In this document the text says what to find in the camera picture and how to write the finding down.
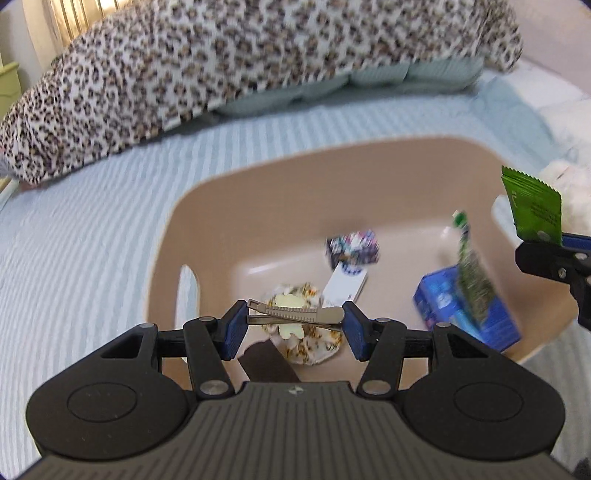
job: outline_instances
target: logo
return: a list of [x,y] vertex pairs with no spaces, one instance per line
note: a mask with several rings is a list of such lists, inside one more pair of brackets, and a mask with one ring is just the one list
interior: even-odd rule
[[347,263],[342,263],[343,272],[346,275],[354,277],[355,275],[359,275],[361,273],[361,268],[357,267],[356,265],[349,265]]
[[304,392],[304,389],[298,385],[294,385],[290,389],[287,390],[288,393],[291,393],[294,397],[301,395]]
[[449,293],[440,293],[437,296],[437,308],[444,309],[447,307],[453,300],[453,297]]

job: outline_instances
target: beige plastic tub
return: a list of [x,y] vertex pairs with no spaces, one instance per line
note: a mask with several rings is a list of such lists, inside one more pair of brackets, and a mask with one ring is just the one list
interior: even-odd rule
[[[148,321],[175,328],[177,288],[187,265],[199,285],[199,315],[221,316],[237,299],[260,299],[280,283],[331,275],[327,237],[372,228],[381,247],[357,302],[369,318],[388,316],[424,329],[413,294],[421,277],[456,263],[457,209],[468,213],[476,247],[522,335],[507,351],[516,361],[556,337],[576,316],[567,286],[522,274],[514,248],[493,221],[504,194],[502,161],[486,148],[454,138],[395,140],[332,148],[263,164],[205,182],[177,204],[152,277]],[[263,340],[249,328],[241,351]],[[238,387],[247,377],[226,364]],[[296,367],[303,381],[348,380],[365,365],[344,345],[331,359]],[[165,373],[188,386],[181,361]],[[401,386],[426,373],[426,361],[405,361]]]

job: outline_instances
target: leopard print blanket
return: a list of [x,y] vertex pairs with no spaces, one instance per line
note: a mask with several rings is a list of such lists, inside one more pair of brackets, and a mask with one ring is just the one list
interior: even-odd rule
[[521,50],[506,0],[135,0],[11,108],[0,164],[36,185],[255,92],[402,61],[504,71]]

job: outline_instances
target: green packet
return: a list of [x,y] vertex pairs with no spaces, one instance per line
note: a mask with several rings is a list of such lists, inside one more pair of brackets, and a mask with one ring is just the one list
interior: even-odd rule
[[486,276],[478,254],[472,245],[470,225],[466,212],[453,214],[453,224],[462,232],[457,259],[457,287],[465,309],[482,325],[488,318],[488,310],[496,298],[495,289]]
[[502,179],[517,236],[524,241],[551,242],[562,245],[562,200],[560,193],[512,168],[502,168]]

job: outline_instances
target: blue cardboard box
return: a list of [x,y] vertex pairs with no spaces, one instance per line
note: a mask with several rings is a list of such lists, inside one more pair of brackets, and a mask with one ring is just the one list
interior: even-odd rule
[[456,293],[457,266],[444,268],[425,275],[414,294],[417,306],[427,328],[433,329],[437,322],[450,322],[491,348],[502,352],[521,338],[499,298],[495,298],[489,316],[478,325],[462,306]]

